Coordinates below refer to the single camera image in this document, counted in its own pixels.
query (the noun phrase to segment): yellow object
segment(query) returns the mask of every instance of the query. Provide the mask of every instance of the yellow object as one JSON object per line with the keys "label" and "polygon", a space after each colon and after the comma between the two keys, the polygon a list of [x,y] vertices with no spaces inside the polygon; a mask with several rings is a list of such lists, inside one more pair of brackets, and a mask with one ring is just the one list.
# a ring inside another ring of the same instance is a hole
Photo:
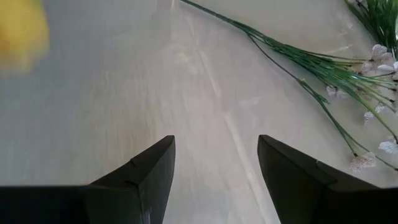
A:
{"label": "yellow object", "polygon": [[49,32],[39,0],[0,0],[0,68],[30,70],[48,47]]}

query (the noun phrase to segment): white flower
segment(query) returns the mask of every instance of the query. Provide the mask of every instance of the white flower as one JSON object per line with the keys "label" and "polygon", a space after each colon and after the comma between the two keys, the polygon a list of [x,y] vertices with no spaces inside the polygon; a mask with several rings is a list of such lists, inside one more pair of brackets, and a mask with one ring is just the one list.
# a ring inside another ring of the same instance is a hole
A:
{"label": "white flower", "polygon": [[[382,103],[379,103],[379,104],[377,104],[377,106],[374,110],[376,111],[376,113],[380,113],[384,109],[386,109],[386,106]],[[374,117],[374,114],[372,112],[368,111],[363,115],[363,117],[365,119],[365,124],[367,124],[369,122],[369,120]]]}
{"label": "white flower", "polygon": [[362,64],[360,73],[368,73],[371,70],[377,69],[380,65],[390,65],[394,63],[394,58],[391,53],[387,52],[387,47],[376,44],[372,48],[372,57],[367,62]]}
{"label": "white flower", "polygon": [[328,92],[329,96],[336,97],[336,98],[347,98],[348,94],[344,91],[341,91],[333,86],[327,86],[326,91]]}
{"label": "white flower", "polygon": [[379,145],[380,150],[384,150],[387,153],[396,154],[398,153],[398,144],[396,140],[382,142]]}
{"label": "white flower", "polygon": [[394,62],[393,66],[388,66],[388,65],[380,65],[377,67],[377,69],[380,72],[383,73],[392,73],[392,72],[398,72],[398,62]]}
{"label": "white flower", "polygon": [[352,172],[359,172],[362,168],[375,167],[376,161],[374,159],[374,154],[367,152],[362,156],[355,156],[349,165],[349,169]]}

